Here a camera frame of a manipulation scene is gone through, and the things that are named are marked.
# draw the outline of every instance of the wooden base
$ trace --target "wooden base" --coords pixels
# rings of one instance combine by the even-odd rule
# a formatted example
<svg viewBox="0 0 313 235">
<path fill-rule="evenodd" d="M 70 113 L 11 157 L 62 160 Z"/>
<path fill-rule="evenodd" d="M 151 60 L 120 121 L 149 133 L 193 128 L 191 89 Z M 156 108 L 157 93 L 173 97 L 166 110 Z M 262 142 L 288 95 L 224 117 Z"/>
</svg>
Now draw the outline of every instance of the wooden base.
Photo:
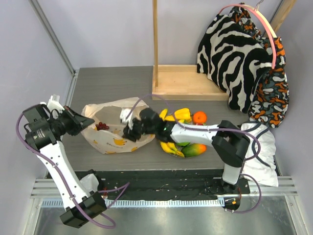
<svg viewBox="0 0 313 235">
<path fill-rule="evenodd" d="M 196 65 L 159 65 L 156 85 L 153 68 L 152 94 L 167 100 L 228 100 L 227 93 L 197 73 Z"/>
</svg>

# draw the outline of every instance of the hanger hook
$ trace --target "hanger hook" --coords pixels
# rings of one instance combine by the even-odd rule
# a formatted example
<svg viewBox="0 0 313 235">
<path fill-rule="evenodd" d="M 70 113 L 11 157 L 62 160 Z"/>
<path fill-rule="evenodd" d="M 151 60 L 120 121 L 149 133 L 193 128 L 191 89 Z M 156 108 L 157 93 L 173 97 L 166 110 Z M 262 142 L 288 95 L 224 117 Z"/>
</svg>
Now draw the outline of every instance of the hanger hook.
<svg viewBox="0 0 313 235">
<path fill-rule="evenodd" d="M 259 6 L 260 6 L 260 4 L 261 4 L 263 1 L 264 1 L 264 0 L 259 1 L 259 2 L 256 4 L 254 10 L 258 11 L 258 10 L 259 10 Z"/>
</svg>

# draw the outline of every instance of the gray wall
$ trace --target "gray wall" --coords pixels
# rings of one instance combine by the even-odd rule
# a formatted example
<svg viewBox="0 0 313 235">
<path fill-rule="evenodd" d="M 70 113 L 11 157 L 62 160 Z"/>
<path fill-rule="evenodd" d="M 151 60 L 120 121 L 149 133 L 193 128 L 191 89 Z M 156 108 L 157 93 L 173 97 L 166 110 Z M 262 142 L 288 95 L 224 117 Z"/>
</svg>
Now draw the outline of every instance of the gray wall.
<svg viewBox="0 0 313 235">
<path fill-rule="evenodd" d="M 282 37 L 286 52 L 291 100 L 286 119 L 274 134 L 279 166 L 284 174 L 294 179 L 313 232 L 312 9 L 311 0 L 297 1 L 277 33 Z"/>
<path fill-rule="evenodd" d="M 18 140 L 16 120 L 51 94 L 64 100 L 71 76 L 27 0 L 1 1 L 0 32 L 0 234 L 20 235 L 45 167 Z"/>
<path fill-rule="evenodd" d="M 246 3 L 255 6 L 258 1 Z M 154 64 L 152 0 L 39 2 L 76 69 Z M 208 24 L 224 6 L 239 2 L 158 0 L 160 64 L 195 64 Z M 270 19 L 279 2 L 267 0 L 260 11 Z"/>
</svg>

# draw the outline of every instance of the pink strap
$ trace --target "pink strap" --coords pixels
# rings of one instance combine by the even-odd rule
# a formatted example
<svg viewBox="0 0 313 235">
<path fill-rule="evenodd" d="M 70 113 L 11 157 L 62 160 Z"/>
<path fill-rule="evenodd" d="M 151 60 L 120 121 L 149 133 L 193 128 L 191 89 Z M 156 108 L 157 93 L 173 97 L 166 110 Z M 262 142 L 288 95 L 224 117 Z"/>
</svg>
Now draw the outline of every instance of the pink strap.
<svg viewBox="0 0 313 235">
<path fill-rule="evenodd" d="M 227 7 L 230 7 L 230 6 L 238 6 L 238 7 L 242 7 L 244 9 L 246 9 L 247 11 L 249 11 L 250 13 L 252 13 L 253 15 L 255 15 L 259 20 L 260 22 L 262 23 L 262 25 L 264 26 L 264 29 L 266 31 L 266 33 L 268 34 L 268 38 L 269 38 L 269 41 L 270 41 L 270 45 L 272 47 L 272 51 L 273 51 L 273 61 L 272 61 L 272 69 L 275 68 L 275 64 L 276 64 L 276 49 L 275 49 L 275 44 L 274 44 L 274 40 L 273 40 L 273 36 L 272 34 L 270 33 L 270 30 L 267 26 L 267 24 L 265 23 L 265 21 L 263 20 L 263 18 L 255 11 L 255 10 L 252 10 L 250 8 L 247 8 L 241 4 L 231 4 L 231 5 L 227 5 L 225 7 L 223 7 L 221 9 L 221 11 L 219 12 L 219 14 Z"/>
</svg>

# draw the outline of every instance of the bag handle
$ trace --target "bag handle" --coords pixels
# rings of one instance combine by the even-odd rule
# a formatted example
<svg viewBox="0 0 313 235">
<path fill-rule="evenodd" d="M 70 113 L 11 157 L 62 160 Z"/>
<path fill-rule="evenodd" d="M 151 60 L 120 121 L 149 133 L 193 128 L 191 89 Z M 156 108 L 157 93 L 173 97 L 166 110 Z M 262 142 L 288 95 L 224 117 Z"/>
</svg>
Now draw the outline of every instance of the bag handle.
<svg viewBox="0 0 313 235">
<path fill-rule="evenodd" d="M 275 44 L 274 44 L 274 40 L 273 40 L 273 34 L 271 33 L 271 30 L 269 28 L 268 25 L 269 22 L 267 21 L 267 19 L 263 16 L 261 17 L 261 13 L 259 14 L 258 11 L 254 10 L 254 7 L 251 7 L 251 6 L 247 6 L 247 5 L 242 5 L 242 4 L 230 4 L 230 5 L 227 5 L 225 7 L 223 7 L 219 14 L 227 7 L 230 7 L 230 6 L 238 6 L 238 7 L 242 7 L 244 9 L 246 9 L 247 11 L 249 11 L 250 13 L 252 13 L 253 15 L 255 15 L 259 21 L 262 23 L 262 25 L 264 26 L 264 29 L 266 31 L 266 33 L 268 34 L 268 38 L 269 38 L 269 42 L 270 42 L 270 45 L 272 47 L 272 51 L 273 51 L 273 60 L 272 60 L 272 69 L 275 68 L 275 64 L 276 64 L 276 49 L 275 49 Z"/>
</svg>

